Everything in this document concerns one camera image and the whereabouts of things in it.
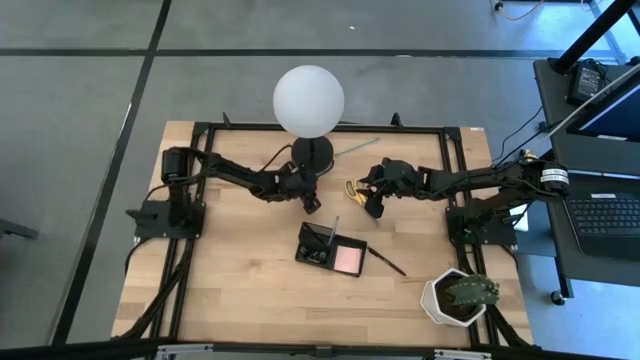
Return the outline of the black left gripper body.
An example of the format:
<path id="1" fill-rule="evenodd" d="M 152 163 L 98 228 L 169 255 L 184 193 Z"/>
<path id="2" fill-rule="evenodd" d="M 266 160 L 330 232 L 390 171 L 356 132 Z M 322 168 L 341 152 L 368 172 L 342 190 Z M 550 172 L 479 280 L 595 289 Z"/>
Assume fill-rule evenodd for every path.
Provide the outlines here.
<path id="1" fill-rule="evenodd" d="M 274 176 L 273 200 L 311 200 L 316 197 L 318 176 L 312 170 L 298 168 L 293 162 L 271 171 Z"/>

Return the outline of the teal pencil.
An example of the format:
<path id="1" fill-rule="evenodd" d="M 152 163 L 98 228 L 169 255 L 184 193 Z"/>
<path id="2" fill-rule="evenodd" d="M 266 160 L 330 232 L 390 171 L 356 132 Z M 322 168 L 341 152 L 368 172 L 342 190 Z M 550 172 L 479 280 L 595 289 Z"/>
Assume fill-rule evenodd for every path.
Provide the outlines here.
<path id="1" fill-rule="evenodd" d="M 363 147 L 365 147 L 365 146 L 368 146 L 368 145 L 374 144 L 374 143 L 378 142 L 379 140 L 380 140 L 380 138 L 379 138 L 379 137 L 371 138 L 371 139 L 369 139 L 369 140 L 367 140 L 367 141 L 365 141 L 365 142 L 362 142 L 362 143 L 360 143 L 360 144 L 358 144 L 358 145 L 351 146 L 351 147 L 349 147 L 349 148 L 346 148 L 346 149 L 340 150 L 340 151 L 336 152 L 336 153 L 334 154 L 334 156 L 336 156 L 336 157 L 337 157 L 337 156 L 341 156 L 341 155 L 344 155 L 344 154 L 347 154 L 347 153 L 353 152 L 353 151 L 358 150 L 358 149 L 360 149 L 360 148 L 363 148 Z"/>

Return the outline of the pink sticky note pad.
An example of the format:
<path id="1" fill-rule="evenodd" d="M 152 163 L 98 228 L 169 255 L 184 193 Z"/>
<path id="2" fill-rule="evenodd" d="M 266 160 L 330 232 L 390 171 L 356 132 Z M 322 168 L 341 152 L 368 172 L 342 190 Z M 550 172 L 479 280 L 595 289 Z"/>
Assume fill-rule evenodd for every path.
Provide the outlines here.
<path id="1" fill-rule="evenodd" d="M 361 249 L 347 246 L 338 246 L 334 260 L 334 269 L 336 271 L 348 274 L 358 274 L 360 270 L 361 258 Z"/>

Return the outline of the black mesh desk organizer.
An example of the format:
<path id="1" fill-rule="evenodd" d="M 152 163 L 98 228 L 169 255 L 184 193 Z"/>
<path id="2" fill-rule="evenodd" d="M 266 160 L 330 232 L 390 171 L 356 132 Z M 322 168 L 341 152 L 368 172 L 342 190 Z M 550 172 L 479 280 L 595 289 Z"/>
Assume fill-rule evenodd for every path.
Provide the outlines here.
<path id="1" fill-rule="evenodd" d="M 298 247 L 295 252 L 294 259 L 297 262 L 315 266 L 318 268 L 326 269 L 329 271 L 341 273 L 351 277 L 360 277 L 363 271 L 365 252 L 367 250 L 367 243 L 362 240 L 354 239 L 351 237 L 340 235 L 336 232 L 336 236 L 333 240 L 331 247 L 327 246 L 327 239 L 330 235 L 331 228 L 303 222 L 301 224 L 298 234 Z M 334 269 L 334 260 L 338 246 L 347 246 L 359 248 L 362 250 L 362 258 L 360 260 L 360 270 L 358 274 L 348 274 Z M 314 264 L 304 260 L 304 255 L 311 250 L 321 250 L 327 252 L 327 262 L 325 264 Z"/>

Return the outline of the black pen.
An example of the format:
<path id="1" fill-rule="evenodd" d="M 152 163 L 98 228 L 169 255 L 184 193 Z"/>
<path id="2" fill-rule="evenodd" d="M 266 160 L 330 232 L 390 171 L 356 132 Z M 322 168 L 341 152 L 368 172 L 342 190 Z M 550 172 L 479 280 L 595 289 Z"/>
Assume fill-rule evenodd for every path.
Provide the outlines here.
<path id="1" fill-rule="evenodd" d="M 368 252 L 373 255 L 374 257 L 378 258 L 379 260 L 381 260 L 384 264 L 386 264 L 387 266 L 389 266 L 391 269 L 393 269 L 395 272 L 399 273 L 400 275 L 402 275 L 403 277 L 406 277 L 407 274 L 406 272 L 404 272 L 402 269 L 400 269 L 397 265 L 395 265 L 394 263 L 392 263 L 389 259 L 387 259 L 386 257 L 384 257 L 382 254 L 380 254 L 378 251 L 376 251 L 375 249 L 373 249 L 372 247 L 367 247 Z"/>

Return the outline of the white paper sheet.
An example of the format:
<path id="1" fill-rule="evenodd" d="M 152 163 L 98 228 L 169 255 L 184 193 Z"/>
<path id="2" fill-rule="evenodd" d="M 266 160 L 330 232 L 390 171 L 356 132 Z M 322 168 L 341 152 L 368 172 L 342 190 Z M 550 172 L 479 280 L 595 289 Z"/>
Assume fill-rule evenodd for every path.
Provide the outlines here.
<path id="1" fill-rule="evenodd" d="M 529 230 L 528 207 L 529 204 L 523 204 L 510 210 L 510 215 L 514 218 L 513 228 L 515 231 L 527 232 Z"/>

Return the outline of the green cactus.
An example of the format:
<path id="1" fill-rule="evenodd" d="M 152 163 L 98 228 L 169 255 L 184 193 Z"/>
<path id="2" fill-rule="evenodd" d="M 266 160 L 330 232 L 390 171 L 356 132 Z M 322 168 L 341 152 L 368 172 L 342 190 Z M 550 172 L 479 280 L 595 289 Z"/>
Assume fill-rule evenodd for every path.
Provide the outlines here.
<path id="1" fill-rule="evenodd" d="M 445 292 L 455 306 L 491 305 L 500 298 L 500 285 L 486 275 L 475 274 L 457 279 Z"/>

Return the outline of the black rig beam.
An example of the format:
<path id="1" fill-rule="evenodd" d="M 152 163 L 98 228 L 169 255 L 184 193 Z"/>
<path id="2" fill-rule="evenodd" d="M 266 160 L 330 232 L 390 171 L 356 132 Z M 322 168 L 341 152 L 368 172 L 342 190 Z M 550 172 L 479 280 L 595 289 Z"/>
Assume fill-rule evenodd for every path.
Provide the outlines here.
<path id="1" fill-rule="evenodd" d="M 185 342 L 173 338 L 114 338 L 108 341 L 0 349 L 0 360 L 132 360 L 190 353 L 268 353 L 308 355 L 319 359 L 337 356 L 402 356 L 425 360 L 621 360 L 543 350 L 538 347 L 476 345 L 469 348 L 388 347 L 351 345 L 292 345 L 237 342 Z"/>

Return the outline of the black side desk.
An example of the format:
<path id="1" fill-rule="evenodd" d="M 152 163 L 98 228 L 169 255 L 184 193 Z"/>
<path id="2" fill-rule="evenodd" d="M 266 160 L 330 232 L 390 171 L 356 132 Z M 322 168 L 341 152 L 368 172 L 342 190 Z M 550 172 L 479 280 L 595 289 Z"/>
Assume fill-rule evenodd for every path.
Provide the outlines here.
<path id="1" fill-rule="evenodd" d="M 549 60 L 537 60 L 533 68 L 547 135 L 551 125 L 562 121 L 579 105 L 566 101 L 570 76 L 554 72 Z M 615 80 L 629 68 L 614 65 L 609 68 L 608 76 Z M 640 142 L 570 134 L 566 132 L 568 126 L 546 139 L 551 148 L 544 155 L 545 159 L 567 168 L 568 197 L 579 193 L 640 193 Z M 571 280 L 640 287 L 640 262 L 589 256 L 579 250 L 565 208 L 566 199 L 547 206 L 556 249 L 559 291 L 563 297 L 572 295 Z"/>

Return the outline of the thin white rod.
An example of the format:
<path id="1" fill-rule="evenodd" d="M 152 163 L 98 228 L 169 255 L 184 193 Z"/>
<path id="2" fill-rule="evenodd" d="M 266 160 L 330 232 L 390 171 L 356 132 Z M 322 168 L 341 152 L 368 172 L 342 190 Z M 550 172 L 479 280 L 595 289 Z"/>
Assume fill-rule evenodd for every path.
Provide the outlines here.
<path id="1" fill-rule="evenodd" d="M 544 140 L 550 139 L 556 132 L 562 129 L 565 125 L 569 124 L 573 119 L 578 117 L 592 103 L 596 102 L 597 105 L 600 105 L 601 103 L 603 103 L 606 98 L 611 96 L 614 90 L 618 90 L 622 86 L 623 82 L 627 82 L 639 72 L 640 72 L 640 64 L 637 64 L 629 68 L 620 77 L 616 78 L 615 80 L 611 80 L 609 83 L 607 83 L 606 80 L 603 80 L 604 86 L 600 90 L 592 94 L 588 99 L 586 99 L 582 104 L 580 104 L 575 110 L 573 110 L 569 115 L 567 115 L 562 121 L 560 121 L 559 123 L 554 123 L 549 127 L 549 132 L 544 137 Z"/>

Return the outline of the black power adapter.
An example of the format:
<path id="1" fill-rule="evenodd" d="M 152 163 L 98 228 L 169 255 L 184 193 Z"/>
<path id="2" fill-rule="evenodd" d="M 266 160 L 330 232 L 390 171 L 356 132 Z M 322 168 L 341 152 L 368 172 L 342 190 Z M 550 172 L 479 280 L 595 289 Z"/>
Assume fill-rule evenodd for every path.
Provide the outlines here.
<path id="1" fill-rule="evenodd" d="M 581 105 L 602 90 L 608 81 L 607 65 L 595 59 L 583 60 L 574 69 L 566 101 Z"/>

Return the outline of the black laptop keyboard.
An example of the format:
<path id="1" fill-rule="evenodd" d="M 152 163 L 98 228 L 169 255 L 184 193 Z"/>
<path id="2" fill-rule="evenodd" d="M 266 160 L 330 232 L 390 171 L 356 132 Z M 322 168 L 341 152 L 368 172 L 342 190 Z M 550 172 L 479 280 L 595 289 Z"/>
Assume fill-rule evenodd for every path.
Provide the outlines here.
<path id="1" fill-rule="evenodd" d="M 640 193 L 579 193 L 565 208 L 582 253 L 640 262 Z"/>

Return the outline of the dark flat screen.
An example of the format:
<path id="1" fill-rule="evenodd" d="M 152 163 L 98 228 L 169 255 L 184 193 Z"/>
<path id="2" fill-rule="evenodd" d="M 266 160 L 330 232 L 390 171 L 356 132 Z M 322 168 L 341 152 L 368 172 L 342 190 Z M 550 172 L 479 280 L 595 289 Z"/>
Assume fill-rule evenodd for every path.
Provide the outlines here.
<path id="1" fill-rule="evenodd" d="M 567 133 L 640 142 L 640 80 L 629 80 L 569 123 Z"/>

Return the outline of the black chair leg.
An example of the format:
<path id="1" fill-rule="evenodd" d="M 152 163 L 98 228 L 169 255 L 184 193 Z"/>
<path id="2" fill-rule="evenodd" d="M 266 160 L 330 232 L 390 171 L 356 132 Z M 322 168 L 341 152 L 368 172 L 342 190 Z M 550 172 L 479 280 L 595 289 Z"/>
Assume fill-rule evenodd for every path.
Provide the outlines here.
<path id="1" fill-rule="evenodd" d="M 34 240 L 38 236 L 38 231 L 0 218 L 0 239 L 4 235 L 15 235 L 28 240 Z"/>

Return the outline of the yellow-handled scissors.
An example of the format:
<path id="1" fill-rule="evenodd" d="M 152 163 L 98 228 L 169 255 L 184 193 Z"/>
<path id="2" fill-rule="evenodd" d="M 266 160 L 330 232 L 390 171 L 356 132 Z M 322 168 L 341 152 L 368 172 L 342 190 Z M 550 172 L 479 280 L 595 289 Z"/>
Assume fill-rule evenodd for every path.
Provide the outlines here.
<path id="1" fill-rule="evenodd" d="M 346 195 L 361 207 L 365 205 L 367 200 L 367 197 L 361 193 L 364 188 L 365 184 L 359 180 L 347 180 L 345 182 Z"/>

